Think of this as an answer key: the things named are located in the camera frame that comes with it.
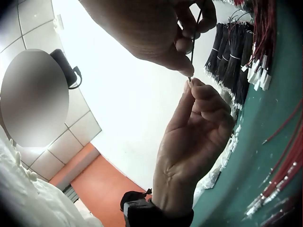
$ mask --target black strap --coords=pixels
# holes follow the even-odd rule
[[[126,226],[129,227],[189,227],[194,218],[194,211],[192,210],[190,214],[184,217],[168,218],[151,202],[151,199],[149,201],[141,199],[125,203],[124,216]]]

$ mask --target wire bundle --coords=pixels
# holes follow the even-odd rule
[[[254,45],[250,61],[242,68],[249,68],[248,81],[267,90],[271,80],[268,69],[271,65],[276,43],[276,0],[253,0],[255,23]]]
[[[290,117],[281,125],[281,127],[270,138],[276,135],[283,128],[283,126],[290,120],[290,118],[294,116],[296,111],[301,106],[301,103],[302,103],[302,99],[300,100],[299,104],[297,105],[294,112],[290,115]],[[281,157],[279,158],[275,166],[271,169],[269,175],[266,177],[263,183],[265,183],[269,179],[270,175],[279,166],[277,172],[272,177],[271,181],[265,187],[263,192],[247,207],[248,210],[245,213],[247,216],[251,216],[260,207],[271,202],[279,194],[279,192],[285,188],[285,186],[295,176],[295,174],[301,169],[302,158],[303,158],[302,138],[303,138],[303,133],[302,133],[302,111],[301,111],[300,119],[297,122],[296,128],[288,144],[286,145]]]
[[[224,89],[235,99],[237,81],[240,74],[241,57],[244,46],[245,23],[230,23],[230,58],[223,78]]]
[[[204,71],[205,73],[215,79],[216,77],[216,71],[217,71],[217,57],[219,52],[219,47],[222,41],[223,37],[223,30],[224,30],[224,24],[218,23],[217,24],[217,32],[214,40],[214,44],[212,47],[212,50],[210,52],[210,55],[208,57],[208,60],[205,63]]]
[[[217,79],[219,80],[219,85],[222,85],[222,81],[224,79],[224,75],[226,72],[226,68],[228,66],[229,58],[230,58],[230,41],[229,41],[229,30],[227,29],[228,41],[226,42],[224,52],[220,63],[217,68]]]
[[[294,211],[298,201],[302,200],[301,193],[302,192],[300,191],[296,195],[278,203],[278,205],[283,204],[283,207],[277,213],[272,214],[270,218],[262,222],[261,227],[270,227],[274,224],[277,224],[279,221],[282,221],[283,217]]]
[[[247,29],[245,32],[245,37],[244,37],[244,48],[243,48],[243,53],[241,57],[241,66],[244,66],[250,59],[251,53],[252,53],[252,43],[253,43],[253,27],[249,23],[246,24]],[[249,88],[249,83],[247,81],[247,74],[248,71],[242,71],[240,70],[240,75],[239,79],[237,82],[237,92],[235,96],[235,101],[234,101],[234,106],[237,109],[242,109],[242,106],[244,105],[248,88]]]
[[[220,47],[219,47],[219,50],[218,50],[218,56],[217,56],[217,69],[219,68],[219,64],[220,64],[221,60],[224,59],[223,58],[223,53],[225,51],[225,48],[226,48],[226,45],[227,45],[227,42],[228,42],[228,36],[229,36],[228,26],[227,26],[227,24],[224,24],[223,37],[222,37],[222,40],[221,40],[221,43],[220,43]],[[216,80],[217,83],[219,83],[219,81],[220,81],[219,77],[218,77],[217,70],[216,70],[215,80]]]

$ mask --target black wire bundle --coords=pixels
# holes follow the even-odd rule
[[[241,67],[246,65],[249,62],[250,56],[252,54],[252,46],[253,46],[253,26],[250,24],[247,24],[247,29],[245,32],[244,37],[244,48],[241,58]],[[235,107],[238,109],[242,109],[242,106],[244,105],[248,88],[249,88],[249,82],[247,80],[247,74],[248,70],[242,71],[240,70],[240,75],[237,83],[237,92],[235,97]]]
[[[223,86],[234,99],[241,70],[241,57],[244,47],[245,23],[231,23],[229,30],[230,58],[224,74]]]
[[[221,40],[223,37],[223,28],[224,28],[224,24],[222,23],[217,24],[217,31],[216,31],[214,44],[212,46],[212,50],[210,52],[208,60],[204,66],[206,75],[212,77],[213,79],[215,78],[217,71],[217,56],[218,56],[218,49],[220,47]]]
[[[218,49],[217,69],[216,69],[216,71],[219,68],[219,64],[220,64],[220,61],[222,59],[223,53],[225,51],[225,47],[226,47],[227,41],[228,41],[228,26],[227,26],[227,24],[224,24],[224,26],[223,26],[223,37],[222,37],[222,40],[221,40],[221,43],[220,43],[220,47]],[[216,73],[215,80],[216,80],[217,83],[219,82],[219,78],[218,78],[218,74],[217,73]]]
[[[224,48],[224,52],[222,55],[222,59],[218,65],[217,68],[217,80],[219,81],[219,85],[222,85],[222,81],[224,79],[224,75],[226,72],[226,68],[228,66],[228,62],[229,62],[229,58],[230,58],[230,45],[229,45],[230,41],[229,38],[226,42],[225,48]]]

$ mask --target black device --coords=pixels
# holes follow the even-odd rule
[[[70,64],[68,63],[63,51],[60,49],[54,50],[49,55],[58,63],[58,65],[62,69],[62,71],[65,75],[68,89],[78,88],[82,83],[82,75],[81,75],[81,72],[80,72],[78,66],[76,66],[75,68],[72,69]],[[77,81],[77,76],[75,75],[75,73],[80,77],[81,80],[77,86],[72,87],[72,85],[74,83],[76,83],[76,81]]]
[[[126,202],[124,203],[123,213],[126,227],[189,227],[194,218],[193,210],[184,217],[168,218],[152,203],[151,199],[148,201],[139,199],[132,202]]]

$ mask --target black wristband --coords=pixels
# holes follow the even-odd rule
[[[127,227],[137,226],[173,226],[189,227],[194,218],[194,211],[178,218],[168,218],[157,208],[151,199],[127,202],[124,204],[124,216]]]

